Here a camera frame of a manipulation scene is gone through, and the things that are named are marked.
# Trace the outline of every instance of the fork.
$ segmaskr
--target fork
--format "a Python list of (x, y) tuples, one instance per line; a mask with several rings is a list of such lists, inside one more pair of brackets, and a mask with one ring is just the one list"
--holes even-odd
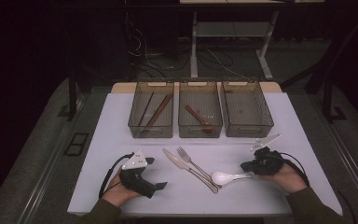
[(179, 147), (179, 148), (177, 149), (177, 151), (178, 151), (179, 155), (182, 157), (182, 159), (183, 159), (185, 162), (191, 163), (194, 167), (196, 167), (196, 168), (205, 176), (205, 178), (209, 179), (216, 187), (218, 187), (218, 188), (220, 188), (220, 189), (222, 188), (222, 186), (216, 185), (216, 184), (213, 182), (212, 177), (211, 177), (210, 175), (208, 175), (205, 171), (203, 171), (196, 163), (194, 163), (194, 162), (191, 160), (190, 156), (185, 152), (184, 149), (182, 149), (182, 147)]

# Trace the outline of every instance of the forearm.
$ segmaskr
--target forearm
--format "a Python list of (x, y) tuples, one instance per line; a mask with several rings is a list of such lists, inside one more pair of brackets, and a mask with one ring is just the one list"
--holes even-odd
[(306, 188), (287, 196), (296, 224), (346, 224), (343, 217), (325, 206), (313, 189)]
[(120, 208), (112, 205), (104, 199), (98, 200), (92, 210), (82, 216), (76, 224), (113, 224), (121, 214)]

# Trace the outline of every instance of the gray carpet floor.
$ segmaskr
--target gray carpet floor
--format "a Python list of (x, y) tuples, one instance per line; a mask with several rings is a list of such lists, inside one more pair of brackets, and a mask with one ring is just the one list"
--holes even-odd
[[(259, 77), (263, 80), (262, 68), (255, 58), (255, 49), (261, 46), (260, 41), (227, 40), (226, 46), (221, 44), (219, 47), (214, 41), (222, 40), (200, 41), (199, 58), (202, 62), (199, 61), (199, 77), (237, 76), (229, 72), (227, 70), (229, 69), (246, 77)], [(267, 61), (274, 76), (273, 81), (285, 81), (310, 67), (322, 57), (328, 46), (329, 42), (325, 40), (271, 42)], [(205, 49), (214, 52), (227, 69), (217, 63), (215, 57)], [(154, 54), (155, 52), (152, 51), (149, 53), (150, 62), (157, 64), (158, 68), (168, 67), (168, 69), (156, 70), (145, 63), (146, 65), (141, 66), (143, 70), (139, 70), (137, 77), (162, 77), (162, 75), (189, 77), (188, 53), (181, 54), (178, 59)], [(337, 153), (337, 141), (330, 131), (331, 128), (337, 130), (338, 136), (358, 165), (358, 113), (348, 103), (345, 95), (339, 89), (334, 89), (333, 106), (339, 106), (347, 120), (337, 120), (334, 124), (328, 124), (321, 115), (321, 93), (306, 94), (303, 91), (306, 82), (307, 79), (304, 78), (287, 88), (286, 92), (328, 180), (337, 190), (344, 217), (351, 220), (351, 209), (353, 209), (358, 223), (358, 189)], [(67, 88), (68, 84), (65, 80), (51, 96), (44, 113), (0, 189), (0, 223), (57, 224), (74, 223), (77, 220), (77, 216), (68, 214), (66, 209), (87, 155), (88, 145), (95, 131), (104, 99), (111, 87), (96, 87), (89, 93), (82, 93), (78, 113), (72, 121), (67, 121), (66, 117), (60, 116), (68, 105)], [(74, 133), (89, 134), (85, 148), (78, 157), (65, 156), (63, 152)], [(183, 220), (163, 221), (181, 223)], [(246, 222), (242, 218), (206, 218), (192, 221), (194, 223), (253, 223), (250, 220)], [(134, 219), (122, 220), (122, 222), (161, 223), (161, 219)], [(264, 218), (264, 222), (294, 223), (290, 217), (269, 217)]]

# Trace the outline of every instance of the person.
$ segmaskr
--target person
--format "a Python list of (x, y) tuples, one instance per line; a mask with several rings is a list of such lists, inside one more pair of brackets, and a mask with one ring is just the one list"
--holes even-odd
[[(116, 223), (121, 214), (119, 207), (129, 200), (141, 196), (120, 184), (119, 172), (110, 181), (108, 190), (103, 197), (89, 213), (80, 217), (76, 224)], [(275, 175), (261, 175), (260, 177), (275, 182), (288, 193), (286, 199), (292, 208), (296, 224), (349, 223), (334, 210), (324, 205), (313, 189), (307, 187), (303, 179), (289, 165), (284, 164)]]

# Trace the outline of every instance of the white spoon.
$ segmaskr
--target white spoon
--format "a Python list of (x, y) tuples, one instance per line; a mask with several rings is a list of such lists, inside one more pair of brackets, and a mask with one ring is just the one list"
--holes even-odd
[(229, 175), (222, 172), (214, 172), (212, 174), (212, 180), (216, 185), (225, 185), (235, 179), (241, 179), (241, 178), (252, 178), (252, 176), (248, 174)]

